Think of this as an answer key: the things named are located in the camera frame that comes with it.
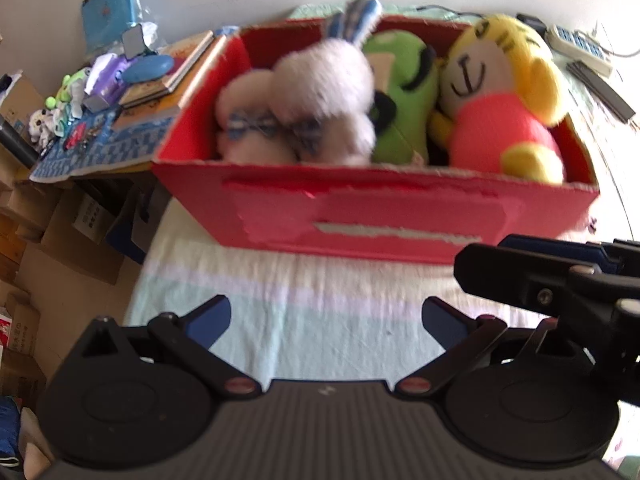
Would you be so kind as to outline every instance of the power strip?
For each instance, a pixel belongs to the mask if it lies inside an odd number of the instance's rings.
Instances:
[[[549,46],[572,59],[579,59],[586,66],[604,77],[613,72],[613,65],[606,52],[594,41],[585,38],[578,31],[570,31],[558,25],[552,25],[546,31]]]

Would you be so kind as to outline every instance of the book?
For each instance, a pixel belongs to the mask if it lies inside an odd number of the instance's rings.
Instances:
[[[200,88],[200,84],[215,65],[225,43],[226,36],[216,38],[171,94],[123,110],[113,125],[113,130],[119,132],[135,124],[177,116]]]
[[[173,92],[211,41],[213,32],[208,30],[158,49],[158,54],[174,58],[174,67],[161,78],[130,86],[120,99],[120,105],[130,108]]]

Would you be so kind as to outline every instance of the brown floor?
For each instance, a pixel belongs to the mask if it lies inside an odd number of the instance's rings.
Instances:
[[[47,378],[94,317],[108,314],[122,321],[140,269],[125,258],[118,281],[108,285],[27,247],[15,283],[31,293],[31,304],[40,311],[34,357]]]

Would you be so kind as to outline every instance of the plaid bow tie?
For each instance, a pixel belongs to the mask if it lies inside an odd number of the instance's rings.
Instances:
[[[291,129],[306,152],[311,153],[311,155],[316,155],[318,153],[320,139],[322,139],[320,121],[317,119],[300,121],[299,123],[294,124]]]
[[[238,140],[251,130],[257,130],[265,137],[271,138],[278,132],[278,120],[271,112],[254,116],[243,111],[232,112],[226,130],[231,140]]]

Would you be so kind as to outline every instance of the bunny ear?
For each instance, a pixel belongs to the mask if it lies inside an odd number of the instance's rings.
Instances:
[[[351,0],[344,12],[326,20],[324,36],[362,46],[381,16],[382,4],[378,0]]]

